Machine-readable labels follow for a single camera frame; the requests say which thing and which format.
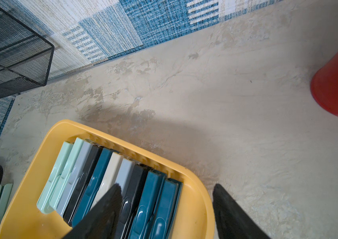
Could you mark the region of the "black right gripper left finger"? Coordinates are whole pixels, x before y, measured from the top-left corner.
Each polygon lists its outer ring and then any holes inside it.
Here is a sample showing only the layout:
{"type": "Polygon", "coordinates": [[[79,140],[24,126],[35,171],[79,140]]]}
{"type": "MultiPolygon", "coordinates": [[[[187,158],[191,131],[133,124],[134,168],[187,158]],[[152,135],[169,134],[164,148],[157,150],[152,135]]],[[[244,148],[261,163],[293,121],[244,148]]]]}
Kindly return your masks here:
{"type": "Polygon", "coordinates": [[[113,185],[65,239],[113,239],[122,206],[121,187],[113,185]]]}

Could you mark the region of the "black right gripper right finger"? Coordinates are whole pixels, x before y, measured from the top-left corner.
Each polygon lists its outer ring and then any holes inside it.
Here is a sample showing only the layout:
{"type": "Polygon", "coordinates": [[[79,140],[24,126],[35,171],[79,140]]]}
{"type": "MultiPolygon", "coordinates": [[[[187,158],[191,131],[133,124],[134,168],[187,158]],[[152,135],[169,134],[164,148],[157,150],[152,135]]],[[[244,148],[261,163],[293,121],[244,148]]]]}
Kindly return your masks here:
{"type": "Polygon", "coordinates": [[[213,189],[213,209],[221,239],[269,239],[221,184],[213,189]]]}

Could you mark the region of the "yellow plastic storage tray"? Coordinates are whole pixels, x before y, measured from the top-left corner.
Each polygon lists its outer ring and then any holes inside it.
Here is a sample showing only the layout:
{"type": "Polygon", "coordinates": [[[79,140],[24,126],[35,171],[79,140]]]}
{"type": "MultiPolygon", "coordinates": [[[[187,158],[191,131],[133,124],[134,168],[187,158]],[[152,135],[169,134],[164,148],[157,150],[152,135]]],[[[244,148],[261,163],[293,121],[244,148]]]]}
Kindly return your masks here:
{"type": "Polygon", "coordinates": [[[45,215],[36,203],[65,141],[90,139],[182,182],[172,230],[174,239],[211,239],[215,232],[212,200],[201,180],[189,169],[136,145],[71,121],[57,122],[46,134],[0,224],[0,239],[61,239],[70,227],[53,212],[45,215]]]}

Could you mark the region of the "grey pruning pliers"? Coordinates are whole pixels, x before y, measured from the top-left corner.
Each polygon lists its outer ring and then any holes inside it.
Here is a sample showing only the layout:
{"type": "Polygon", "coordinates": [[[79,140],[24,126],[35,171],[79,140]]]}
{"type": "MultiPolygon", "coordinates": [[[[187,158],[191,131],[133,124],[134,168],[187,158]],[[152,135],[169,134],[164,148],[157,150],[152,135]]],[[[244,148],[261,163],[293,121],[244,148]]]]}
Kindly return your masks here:
{"type": "Polygon", "coordinates": [[[74,168],[70,174],[70,177],[68,178],[67,184],[65,186],[65,189],[63,191],[63,194],[61,196],[60,202],[57,206],[57,213],[63,217],[64,212],[66,210],[66,207],[69,203],[69,200],[72,196],[73,190],[78,182],[78,178],[81,175],[84,165],[86,163],[86,160],[88,158],[88,155],[92,149],[93,144],[84,141],[81,147],[81,150],[78,154],[77,160],[75,162],[74,168]]]}
{"type": "Polygon", "coordinates": [[[134,167],[135,167],[135,162],[133,160],[129,160],[126,158],[122,160],[122,163],[119,168],[119,172],[118,172],[118,175],[115,181],[115,184],[118,184],[121,188],[122,197],[125,197],[134,167]]]}

